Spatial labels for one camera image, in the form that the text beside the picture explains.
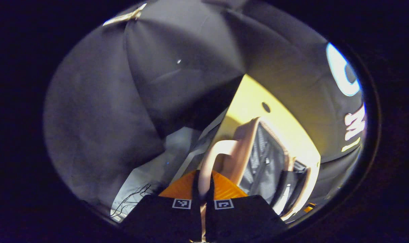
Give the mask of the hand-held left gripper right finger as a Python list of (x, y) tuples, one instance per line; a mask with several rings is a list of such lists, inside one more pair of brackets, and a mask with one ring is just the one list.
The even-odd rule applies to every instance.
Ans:
[(246, 195), (228, 178), (212, 171), (206, 196), (206, 242), (268, 243), (287, 229), (262, 196)]

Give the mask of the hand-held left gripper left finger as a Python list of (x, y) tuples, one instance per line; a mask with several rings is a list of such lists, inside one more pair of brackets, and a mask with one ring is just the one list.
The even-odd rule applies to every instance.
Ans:
[(122, 221), (134, 243), (201, 243), (201, 200), (195, 170), (160, 195), (146, 195)]

